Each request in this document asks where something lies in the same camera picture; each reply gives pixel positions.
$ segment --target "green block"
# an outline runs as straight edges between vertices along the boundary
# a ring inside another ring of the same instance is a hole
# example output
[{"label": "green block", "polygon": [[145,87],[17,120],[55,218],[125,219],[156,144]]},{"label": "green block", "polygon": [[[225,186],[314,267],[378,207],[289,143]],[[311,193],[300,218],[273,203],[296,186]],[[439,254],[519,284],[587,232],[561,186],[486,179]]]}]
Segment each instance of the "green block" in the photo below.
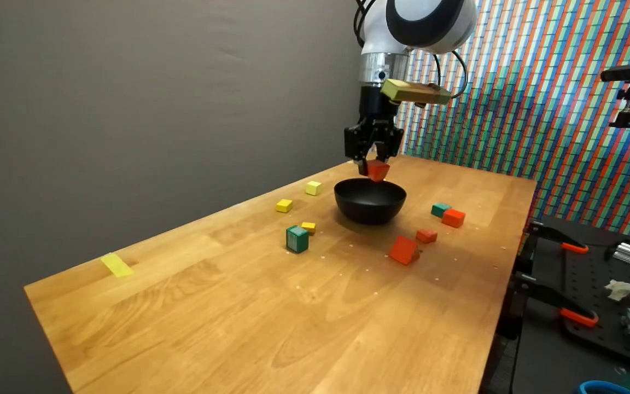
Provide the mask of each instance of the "green block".
[{"label": "green block", "polygon": [[300,229],[300,226],[291,226],[287,230],[287,251],[291,251],[292,254],[302,254],[309,251],[309,230]]},{"label": "green block", "polygon": [[443,218],[446,211],[450,211],[449,203],[434,203],[430,207],[430,215],[435,215],[435,218]]}]

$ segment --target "yellow sticky note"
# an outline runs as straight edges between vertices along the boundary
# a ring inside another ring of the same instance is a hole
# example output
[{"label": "yellow sticky note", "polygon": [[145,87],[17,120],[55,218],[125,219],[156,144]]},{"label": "yellow sticky note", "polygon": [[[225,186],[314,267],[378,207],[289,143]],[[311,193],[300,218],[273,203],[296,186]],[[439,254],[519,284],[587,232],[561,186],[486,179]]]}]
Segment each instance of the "yellow sticky note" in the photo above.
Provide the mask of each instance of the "yellow sticky note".
[{"label": "yellow sticky note", "polygon": [[100,258],[100,264],[115,276],[115,278],[125,278],[135,273],[131,267],[126,267],[126,264],[119,256],[119,254],[106,254]]}]

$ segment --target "red block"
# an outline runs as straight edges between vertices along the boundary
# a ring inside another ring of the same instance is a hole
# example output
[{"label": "red block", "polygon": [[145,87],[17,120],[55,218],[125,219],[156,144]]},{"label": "red block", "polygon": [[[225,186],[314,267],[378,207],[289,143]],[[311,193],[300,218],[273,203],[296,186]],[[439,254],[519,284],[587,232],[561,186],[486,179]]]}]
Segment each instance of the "red block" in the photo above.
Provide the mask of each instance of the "red block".
[{"label": "red block", "polygon": [[579,245],[572,245],[572,243],[559,243],[559,248],[561,248],[564,252],[579,254],[579,256],[587,256],[587,254],[591,252],[588,245],[579,248]]},{"label": "red block", "polygon": [[419,258],[419,248],[413,240],[397,237],[390,248],[386,256],[397,265],[411,265],[413,261]]},{"label": "red block", "polygon": [[462,211],[446,211],[442,218],[442,224],[446,224],[450,229],[462,229],[463,219],[466,219],[466,215]]},{"label": "red block", "polygon": [[382,182],[385,176],[386,176],[386,171],[390,171],[390,165],[378,163],[378,161],[368,161],[365,166],[368,166],[368,178],[370,178],[372,182]]},{"label": "red block", "polygon": [[435,243],[437,241],[437,235],[435,232],[430,232],[430,230],[418,230],[418,243]]}]

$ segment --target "orange block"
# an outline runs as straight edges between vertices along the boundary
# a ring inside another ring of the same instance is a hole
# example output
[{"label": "orange block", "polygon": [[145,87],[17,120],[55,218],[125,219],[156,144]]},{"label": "orange block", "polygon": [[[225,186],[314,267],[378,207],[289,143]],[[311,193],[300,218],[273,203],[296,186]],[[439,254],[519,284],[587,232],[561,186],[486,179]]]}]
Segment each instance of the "orange block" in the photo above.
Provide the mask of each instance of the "orange block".
[{"label": "orange block", "polygon": [[418,230],[418,243],[435,243],[437,241],[437,235],[434,230]]},{"label": "orange block", "polygon": [[385,176],[386,176],[386,171],[390,171],[390,165],[378,163],[378,161],[368,161],[365,166],[368,166],[368,178],[370,178],[372,182],[382,182]]},{"label": "orange block", "polygon": [[466,219],[466,215],[462,211],[446,211],[442,218],[442,224],[446,224],[450,229],[462,229],[463,219]]},{"label": "orange block", "polygon": [[397,265],[411,265],[413,261],[419,258],[419,248],[413,240],[397,237],[390,248],[386,256]]}]

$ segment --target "black bowl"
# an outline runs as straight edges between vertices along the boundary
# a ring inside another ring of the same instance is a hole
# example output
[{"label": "black bowl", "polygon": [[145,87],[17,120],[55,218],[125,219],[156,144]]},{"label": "black bowl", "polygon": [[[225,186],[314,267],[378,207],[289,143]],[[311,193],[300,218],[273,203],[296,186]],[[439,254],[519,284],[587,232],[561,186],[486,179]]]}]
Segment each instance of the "black bowl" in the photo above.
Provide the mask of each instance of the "black bowl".
[{"label": "black bowl", "polygon": [[403,208],[406,193],[391,182],[343,179],[335,186],[336,207],[356,224],[390,224]]}]

